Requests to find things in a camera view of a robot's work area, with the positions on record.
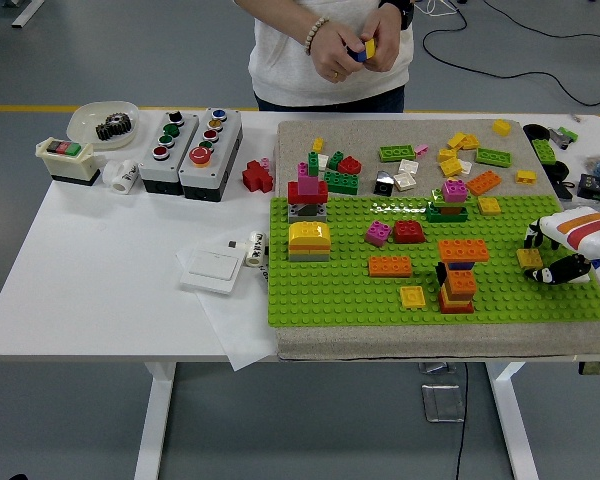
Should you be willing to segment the person's right hand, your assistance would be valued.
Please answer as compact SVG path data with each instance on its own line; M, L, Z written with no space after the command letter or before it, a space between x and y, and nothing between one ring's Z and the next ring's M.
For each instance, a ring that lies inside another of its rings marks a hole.
M314 35L310 48L317 74L335 84L359 71L362 65L349 55L349 50L363 51L363 41L346 25L334 21L325 23Z

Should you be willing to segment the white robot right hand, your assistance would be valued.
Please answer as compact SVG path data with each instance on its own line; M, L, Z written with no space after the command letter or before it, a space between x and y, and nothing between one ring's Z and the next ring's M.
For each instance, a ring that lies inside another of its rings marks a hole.
M538 247L545 238L553 250L564 246L572 254L549 267L528 269L525 276L549 285L588 282L591 267L600 265L600 212L584 206L543 216L528 226L524 248Z

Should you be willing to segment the person's left hand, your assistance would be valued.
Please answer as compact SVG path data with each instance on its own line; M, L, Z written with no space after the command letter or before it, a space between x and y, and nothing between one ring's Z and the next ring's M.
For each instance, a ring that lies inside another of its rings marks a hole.
M364 62L364 67L373 72L388 72L400 51L401 12L392 4L384 4L372 11L365 22L360 39L374 39L376 50L373 57Z

